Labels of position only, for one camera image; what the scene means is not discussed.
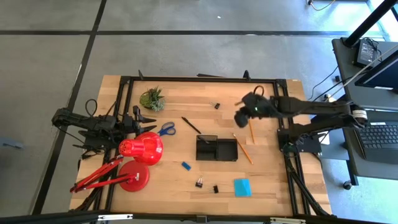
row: blue eraser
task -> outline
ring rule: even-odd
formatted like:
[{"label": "blue eraser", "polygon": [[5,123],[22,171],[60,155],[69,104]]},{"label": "blue eraser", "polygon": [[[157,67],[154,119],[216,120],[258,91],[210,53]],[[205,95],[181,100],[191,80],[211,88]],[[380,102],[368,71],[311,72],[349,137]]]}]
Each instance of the blue eraser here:
[{"label": "blue eraser", "polygon": [[234,180],[235,197],[250,197],[251,188],[249,179]]},{"label": "blue eraser", "polygon": [[186,168],[188,171],[191,170],[191,166],[188,165],[186,162],[182,162],[181,165],[182,165],[184,168]]}]

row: wheel caster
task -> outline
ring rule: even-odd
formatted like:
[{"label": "wheel caster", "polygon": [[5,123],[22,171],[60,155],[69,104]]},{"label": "wheel caster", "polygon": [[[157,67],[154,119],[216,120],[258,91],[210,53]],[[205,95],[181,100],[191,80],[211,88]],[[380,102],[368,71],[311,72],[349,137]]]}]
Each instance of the wheel caster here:
[{"label": "wheel caster", "polygon": [[347,180],[346,182],[343,183],[343,188],[346,189],[346,190],[351,189],[352,186],[353,185],[352,185],[350,180]]}]

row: computer monitor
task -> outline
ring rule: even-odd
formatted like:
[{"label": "computer monitor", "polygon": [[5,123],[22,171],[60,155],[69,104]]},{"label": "computer monitor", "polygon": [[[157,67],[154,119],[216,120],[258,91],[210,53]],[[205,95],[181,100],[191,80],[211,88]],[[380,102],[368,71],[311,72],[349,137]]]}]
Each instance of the computer monitor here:
[{"label": "computer monitor", "polygon": [[355,82],[355,85],[383,90],[398,90],[398,50],[370,69]]}]

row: desk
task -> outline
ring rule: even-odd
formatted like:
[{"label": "desk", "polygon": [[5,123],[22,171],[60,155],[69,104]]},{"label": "desk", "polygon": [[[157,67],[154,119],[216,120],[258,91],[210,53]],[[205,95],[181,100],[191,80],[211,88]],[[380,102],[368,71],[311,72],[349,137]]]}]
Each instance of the desk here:
[{"label": "desk", "polygon": [[[345,47],[341,43],[340,39],[332,40],[332,44],[342,79],[352,77],[357,72],[359,72],[360,68],[355,67],[352,64],[356,49],[350,49]],[[346,92],[346,97],[349,100],[353,100],[355,103],[365,108],[366,107],[386,108],[384,101],[386,99],[389,100],[391,106],[398,108],[398,95],[394,95],[393,93],[390,93],[385,90],[375,90],[372,88],[355,86],[353,81],[345,87],[345,92]],[[383,97],[379,98],[378,100],[372,100],[368,98],[369,96],[374,96],[374,95],[382,95]],[[347,163],[347,165],[351,176],[351,182],[353,182],[353,185],[355,185],[354,183],[355,180],[353,180],[354,176],[352,176],[352,172],[354,175],[361,177],[374,177],[374,178],[398,180],[398,165],[366,161],[362,157],[360,145],[356,139],[354,131],[350,129],[344,129],[343,132],[345,135],[346,143],[348,145],[347,150],[349,154],[349,162]]]},{"label": "desk", "polygon": [[[105,114],[116,99],[120,76],[104,76],[98,95],[97,114]],[[164,154],[160,162],[150,166],[150,179],[147,186],[138,192],[126,192],[116,185],[111,212],[124,213],[167,213],[167,214],[207,214],[207,215],[292,215],[289,188],[283,155],[279,151],[276,130],[277,119],[254,119],[253,129],[256,145],[252,142],[249,127],[238,128],[234,123],[234,113],[238,109],[235,102],[250,91],[256,83],[215,83],[215,82],[157,82],[134,81],[129,113],[132,106],[139,105],[139,97],[148,88],[159,86],[165,96],[163,111],[153,112],[143,107],[141,113],[156,119],[157,132],[169,121],[175,123],[174,136],[162,136]],[[274,94],[271,84],[261,84],[266,96]],[[302,83],[287,80],[290,96],[304,99]],[[210,102],[221,103],[218,110]],[[234,132],[250,154],[251,165],[241,149],[238,149],[236,162],[196,161],[197,133],[182,119],[186,117],[204,134],[215,134],[219,138],[233,138]],[[296,123],[309,123],[309,117],[300,115]],[[318,203],[331,213],[329,199],[319,161],[311,154],[301,153],[305,183]],[[124,158],[124,163],[131,158]],[[185,170],[181,162],[187,162],[192,169]],[[90,175],[102,163],[101,156],[95,156],[80,164],[77,180]],[[195,187],[199,176],[203,176],[203,188]],[[250,180],[252,197],[234,196],[233,180]],[[217,185],[219,193],[214,194]],[[296,188],[298,206],[302,212],[299,189]],[[89,195],[84,190],[73,194],[70,208],[76,208]],[[103,208],[105,196],[101,199]]]}]

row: black desk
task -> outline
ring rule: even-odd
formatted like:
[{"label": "black desk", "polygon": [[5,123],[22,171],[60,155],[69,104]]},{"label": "black desk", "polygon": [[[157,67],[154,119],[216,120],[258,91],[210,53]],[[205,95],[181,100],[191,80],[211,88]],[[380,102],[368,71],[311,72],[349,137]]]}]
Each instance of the black desk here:
[{"label": "black desk", "polygon": [[[358,73],[360,68],[355,67],[352,64],[356,50],[345,47],[340,39],[332,40],[332,44],[342,79],[352,77]],[[387,49],[380,48],[380,50],[381,52],[385,52],[391,47],[392,46],[387,46]],[[390,93],[386,90],[376,90],[372,88],[355,86],[353,81],[345,87],[345,92],[348,99],[353,100],[355,103],[365,108],[398,108],[398,95]],[[356,175],[361,177],[398,180],[398,165],[364,160],[354,131],[350,129],[343,129],[343,133],[349,155],[347,165],[350,173],[351,183],[353,185],[358,184],[356,181]]]}]

